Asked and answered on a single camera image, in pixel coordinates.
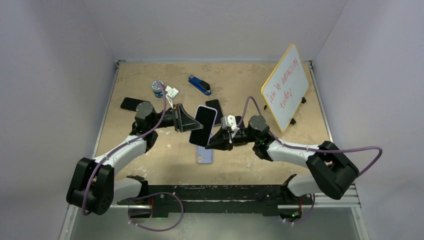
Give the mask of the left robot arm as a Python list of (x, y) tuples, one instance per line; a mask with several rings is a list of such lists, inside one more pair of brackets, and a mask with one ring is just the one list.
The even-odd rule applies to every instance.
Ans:
[(138, 205), (149, 199), (148, 181), (130, 175), (116, 180), (116, 174), (137, 157), (146, 154), (155, 144), (157, 128), (174, 127), (176, 132), (202, 130), (204, 125), (190, 116), (182, 104), (157, 113), (149, 101), (136, 107), (131, 132), (118, 146), (94, 159), (82, 158), (75, 167), (66, 201), (83, 210), (83, 214), (103, 215), (117, 202), (131, 199)]

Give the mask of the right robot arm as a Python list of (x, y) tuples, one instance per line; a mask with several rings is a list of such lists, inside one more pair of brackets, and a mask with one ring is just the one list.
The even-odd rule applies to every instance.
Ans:
[(300, 196), (315, 193), (340, 200), (360, 175), (358, 168), (330, 141), (312, 147), (284, 143), (274, 138), (261, 115), (252, 116), (242, 128), (235, 120), (233, 115), (223, 117), (221, 129), (210, 138), (206, 149), (231, 151), (235, 146), (253, 143), (252, 150), (262, 160), (286, 162), (308, 169), (309, 174), (293, 174), (282, 184), (280, 196), (288, 204)]

